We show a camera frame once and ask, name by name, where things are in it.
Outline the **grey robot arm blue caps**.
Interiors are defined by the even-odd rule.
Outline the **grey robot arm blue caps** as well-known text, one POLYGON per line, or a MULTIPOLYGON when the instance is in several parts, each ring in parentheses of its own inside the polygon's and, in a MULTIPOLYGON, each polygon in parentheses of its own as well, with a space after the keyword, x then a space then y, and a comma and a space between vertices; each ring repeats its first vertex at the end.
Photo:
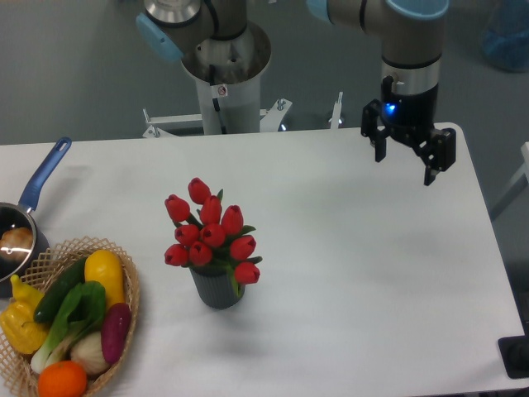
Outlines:
MULTIPOLYGON (((357 26, 382 43, 381 94, 362 111, 362 136, 375 159, 393 139, 425 165, 425 184, 456 159, 456 134, 437 129, 436 110, 446 1, 310 1, 311 14, 357 26)), ((247 16, 244 1, 147 1, 136 27, 162 59, 179 62, 196 83, 208 135, 257 132, 260 78, 269 38, 247 16)))

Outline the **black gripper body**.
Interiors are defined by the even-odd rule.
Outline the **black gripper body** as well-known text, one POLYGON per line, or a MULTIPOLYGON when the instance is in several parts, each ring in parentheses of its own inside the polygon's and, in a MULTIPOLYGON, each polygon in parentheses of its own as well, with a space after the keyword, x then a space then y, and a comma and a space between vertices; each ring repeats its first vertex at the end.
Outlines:
POLYGON ((395 93, 393 81, 381 83, 382 123, 403 144, 423 144, 433 128, 438 85, 423 93, 395 93))

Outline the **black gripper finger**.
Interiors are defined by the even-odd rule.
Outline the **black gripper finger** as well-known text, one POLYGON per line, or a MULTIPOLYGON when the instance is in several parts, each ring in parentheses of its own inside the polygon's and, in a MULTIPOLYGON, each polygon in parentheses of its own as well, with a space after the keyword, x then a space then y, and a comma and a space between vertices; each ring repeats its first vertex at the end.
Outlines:
POLYGON ((379 121, 382 117, 381 102, 373 99, 364 106, 362 111, 360 134, 367 137, 374 148, 374 158, 376 162, 381 162, 386 156, 387 134, 385 128, 379 129, 379 121))
POLYGON ((456 159, 454 128, 429 127, 411 136, 412 148, 425 165, 424 185, 431 185, 440 172, 447 171, 456 159))

